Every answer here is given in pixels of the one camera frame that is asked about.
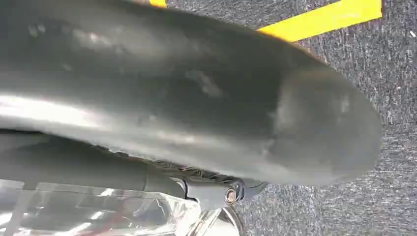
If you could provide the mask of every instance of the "yellow tape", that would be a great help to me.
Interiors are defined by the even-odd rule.
[[[149,3],[154,6],[167,7],[165,0],[149,0]]]
[[[340,0],[260,28],[259,31],[295,42],[332,30],[382,17],[381,0]]]

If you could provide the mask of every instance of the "gray carpet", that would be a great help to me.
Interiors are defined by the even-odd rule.
[[[328,0],[168,0],[253,29]],[[300,44],[375,104],[387,129],[376,168],[327,187],[269,186],[238,205],[249,236],[417,235],[417,3],[385,0],[384,17]]]

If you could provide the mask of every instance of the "scratched fender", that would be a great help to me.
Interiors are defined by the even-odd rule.
[[[274,183],[378,156],[366,97],[280,39],[120,0],[2,0],[0,26],[0,128]]]

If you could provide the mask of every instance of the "metal bracket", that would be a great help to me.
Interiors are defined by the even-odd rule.
[[[185,198],[197,201],[202,210],[219,209],[233,205],[238,193],[225,183],[204,181],[190,177],[172,177],[185,190]]]

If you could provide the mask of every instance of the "clear plastic wrap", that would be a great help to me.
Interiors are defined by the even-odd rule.
[[[163,193],[0,183],[1,236],[184,236],[201,213],[196,202]]]

